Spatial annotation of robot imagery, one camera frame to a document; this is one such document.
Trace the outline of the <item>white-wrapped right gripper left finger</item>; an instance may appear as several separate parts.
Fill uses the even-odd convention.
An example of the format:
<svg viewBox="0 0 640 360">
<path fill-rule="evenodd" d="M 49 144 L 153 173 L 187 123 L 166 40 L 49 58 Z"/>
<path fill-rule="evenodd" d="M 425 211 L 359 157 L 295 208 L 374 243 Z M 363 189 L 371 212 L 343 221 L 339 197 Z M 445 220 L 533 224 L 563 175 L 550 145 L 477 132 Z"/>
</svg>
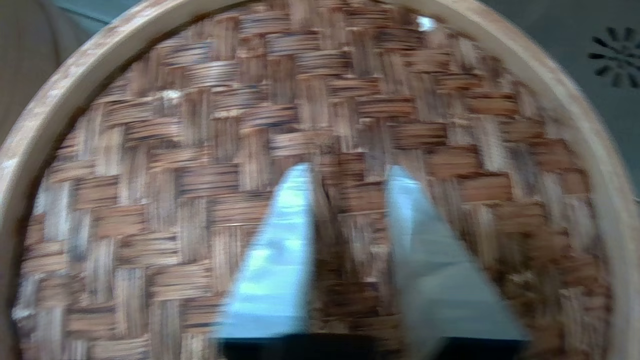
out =
<svg viewBox="0 0 640 360">
<path fill-rule="evenodd" d="M 215 336 L 265 341 L 309 330 L 315 262 L 313 167 L 292 166 L 247 246 Z"/>
</svg>

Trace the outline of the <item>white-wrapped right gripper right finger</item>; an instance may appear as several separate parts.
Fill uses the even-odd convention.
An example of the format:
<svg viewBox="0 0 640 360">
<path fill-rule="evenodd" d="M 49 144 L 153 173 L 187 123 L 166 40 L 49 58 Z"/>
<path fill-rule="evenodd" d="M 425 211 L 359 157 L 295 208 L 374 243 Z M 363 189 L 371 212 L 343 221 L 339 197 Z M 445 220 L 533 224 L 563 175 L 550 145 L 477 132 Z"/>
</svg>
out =
<svg viewBox="0 0 640 360">
<path fill-rule="evenodd" d="M 530 339 L 498 287 L 404 167 L 385 187 L 394 283 L 410 343 Z"/>
</svg>

